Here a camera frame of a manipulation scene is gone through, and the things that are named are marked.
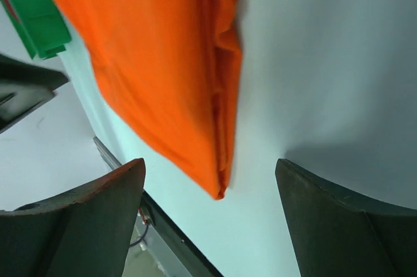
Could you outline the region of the orange t-shirt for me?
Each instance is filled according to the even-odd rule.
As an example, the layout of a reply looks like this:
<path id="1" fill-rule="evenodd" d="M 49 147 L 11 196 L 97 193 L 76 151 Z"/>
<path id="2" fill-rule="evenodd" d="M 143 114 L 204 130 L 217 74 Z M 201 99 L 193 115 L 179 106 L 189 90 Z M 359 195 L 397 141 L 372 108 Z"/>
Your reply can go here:
<path id="1" fill-rule="evenodd" d="M 242 63 L 238 0 L 54 0 L 105 101 L 213 199 L 231 177 Z"/>

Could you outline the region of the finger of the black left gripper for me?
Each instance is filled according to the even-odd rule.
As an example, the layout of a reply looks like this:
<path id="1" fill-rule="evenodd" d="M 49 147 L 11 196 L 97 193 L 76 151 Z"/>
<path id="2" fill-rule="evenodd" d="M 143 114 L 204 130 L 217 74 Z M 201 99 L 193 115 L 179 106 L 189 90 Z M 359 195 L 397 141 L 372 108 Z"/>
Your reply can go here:
<path id="1" fill-rule="evenodd" d="M 62 72 L 1 55 L 1 131 L 55 98 L 55 90 L 68 82 Z"/>

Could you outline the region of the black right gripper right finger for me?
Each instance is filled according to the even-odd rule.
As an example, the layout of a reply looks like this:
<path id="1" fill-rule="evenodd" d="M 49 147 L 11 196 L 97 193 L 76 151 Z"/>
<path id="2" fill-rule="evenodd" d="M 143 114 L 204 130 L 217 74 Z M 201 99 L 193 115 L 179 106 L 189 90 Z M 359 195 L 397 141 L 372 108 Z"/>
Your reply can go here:
<path id="1" fill-rule="evenodd" d="M 301 276 L 415 276 L 416 210 L 279 159 L 276 182 Z"/>

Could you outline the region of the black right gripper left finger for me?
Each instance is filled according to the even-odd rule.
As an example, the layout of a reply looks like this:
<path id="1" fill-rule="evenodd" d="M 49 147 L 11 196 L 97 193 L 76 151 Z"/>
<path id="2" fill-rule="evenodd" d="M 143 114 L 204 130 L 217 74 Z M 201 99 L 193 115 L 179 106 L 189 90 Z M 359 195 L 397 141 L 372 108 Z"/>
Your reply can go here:
<path id="1" fill-rule="evenodd" d="M 135 159 L 59 195 L 1 211 L 2 276 L 121 276 L 145 182 Z"/>

